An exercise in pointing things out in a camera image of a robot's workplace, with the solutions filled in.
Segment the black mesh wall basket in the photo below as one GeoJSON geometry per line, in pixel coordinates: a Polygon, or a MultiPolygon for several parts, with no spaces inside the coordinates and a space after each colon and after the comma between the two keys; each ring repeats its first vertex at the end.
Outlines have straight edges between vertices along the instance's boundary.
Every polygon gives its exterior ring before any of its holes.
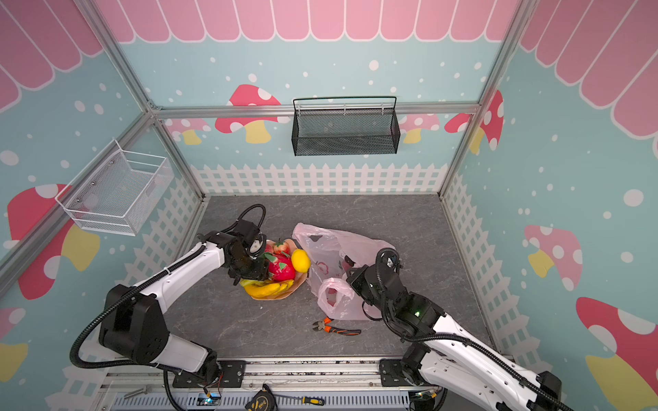
{"type": "Polygon", "coordinates": [[[401,131],[394,96],[301,98],[292,101],[296,156],[396,154],[401,131]]]}

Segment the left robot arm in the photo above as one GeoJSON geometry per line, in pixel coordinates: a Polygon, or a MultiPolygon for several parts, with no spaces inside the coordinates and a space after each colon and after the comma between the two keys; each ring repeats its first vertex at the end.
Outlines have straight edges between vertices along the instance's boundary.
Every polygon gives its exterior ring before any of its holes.
{"type": "Polygon", "coordinates": [[[221,267],[235,285],[267,280],[262,224],[240,214],[229,227],[201,236],[188,253],[152,277],[112,288],[104,311],[73,342],[71,364],[80,369],[149,366],[186,375],[200,385],[218,381],[216,352],[172,334],[165,314],[179,297],[221,267]]]}

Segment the yellow black screwdriver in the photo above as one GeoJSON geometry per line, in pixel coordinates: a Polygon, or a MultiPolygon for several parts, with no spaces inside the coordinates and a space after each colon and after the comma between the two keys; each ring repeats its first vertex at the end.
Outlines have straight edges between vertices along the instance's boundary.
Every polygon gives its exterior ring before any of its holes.
{"type": "Polygon", "coordinates": [[[325,400],[319,397],[293,397],[293,396],[282,396],[282,398],[288,398],[292,400],[299,401],[304,404],[310,404],[315,406],[324,406],[326,404],[325,400]]]}

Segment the black tape measure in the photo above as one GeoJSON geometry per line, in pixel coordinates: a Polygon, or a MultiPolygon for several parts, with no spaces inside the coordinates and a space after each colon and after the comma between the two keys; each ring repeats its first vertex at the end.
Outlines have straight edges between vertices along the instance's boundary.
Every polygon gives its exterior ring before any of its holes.
{"type": "Polygon", "coordinates": [[[278,411],[279,406],[275,395],[267,384],[263,384],[261,389],[245,404],[247,411],[278,411]]]}

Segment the yellow banana bunch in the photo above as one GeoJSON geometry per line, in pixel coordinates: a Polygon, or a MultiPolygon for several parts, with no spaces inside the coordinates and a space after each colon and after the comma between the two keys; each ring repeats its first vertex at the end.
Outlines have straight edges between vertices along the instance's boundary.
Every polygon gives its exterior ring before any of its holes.
{"type": "Polygon", "coordinates": [[[254,299],[263,300],[269,297],[277,297],[283,294],[294,285],[293,280],[283,282],[259,282],[255,280],[243,279],[240,282],[245,292],[254,299]]]}

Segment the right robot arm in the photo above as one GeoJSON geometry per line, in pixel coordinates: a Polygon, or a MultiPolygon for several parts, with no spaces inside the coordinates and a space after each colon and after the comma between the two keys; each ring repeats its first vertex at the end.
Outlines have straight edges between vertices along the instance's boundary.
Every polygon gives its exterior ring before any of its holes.
{"type": "Polygon", "coordinates": [[[442,307],[410,292],[396,250],[382,248],[372,265],[351,267],[347,281],[380,311],[387,329],[408,343],[400,362],[410,385],[436,386],[487,410],[566,410],[560,379],[535,373],[488,347],[442,307]]]}

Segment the red strawberry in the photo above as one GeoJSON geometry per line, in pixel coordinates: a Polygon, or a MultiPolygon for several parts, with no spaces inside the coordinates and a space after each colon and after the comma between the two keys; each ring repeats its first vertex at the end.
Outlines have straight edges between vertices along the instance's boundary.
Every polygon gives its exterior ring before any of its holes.
{"type": "Polygon", "coordinates": [[[284,241],[276,242],[272,249],[274,253],[291,255],[296,249],[296,245],[291,239],[286,239],[284,241]]]}

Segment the red dragon fruit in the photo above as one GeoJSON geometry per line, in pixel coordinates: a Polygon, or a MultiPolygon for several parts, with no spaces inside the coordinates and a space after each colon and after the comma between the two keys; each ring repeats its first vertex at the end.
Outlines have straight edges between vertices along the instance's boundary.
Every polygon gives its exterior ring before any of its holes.
{"type": "Polygon", "coordinates": [[[264,258],[268,262],[267,274],[269,280],[282,283],[296,279],[296,270],[291,255],[287,253],[264,253],[264,258]]]}

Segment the yellow lemon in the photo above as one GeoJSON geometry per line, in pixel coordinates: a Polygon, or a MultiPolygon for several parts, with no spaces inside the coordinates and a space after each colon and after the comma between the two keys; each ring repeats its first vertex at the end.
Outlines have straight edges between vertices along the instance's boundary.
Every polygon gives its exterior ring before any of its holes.
{"type": "Polygon", "coordinates": [[[291,255],[291,262],[296,270],[299,273],[308,273],[312,262],[307,253],[302,249],[296,249],[291,255]]]}

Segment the pink plastic bag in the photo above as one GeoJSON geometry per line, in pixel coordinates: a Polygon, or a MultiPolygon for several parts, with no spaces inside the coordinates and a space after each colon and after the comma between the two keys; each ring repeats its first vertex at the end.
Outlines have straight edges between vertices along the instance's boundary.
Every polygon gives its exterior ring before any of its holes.
{"type": "Polygon", "coordinates": [[[390,243],[347,231],[299,223],[292,238],[311,261],[308,283],[320,310],[333,320],[367,321],[380,317],[378,308],[363,308],[363,298],[347,282],[348,271],[373,265],[390,243]]]}

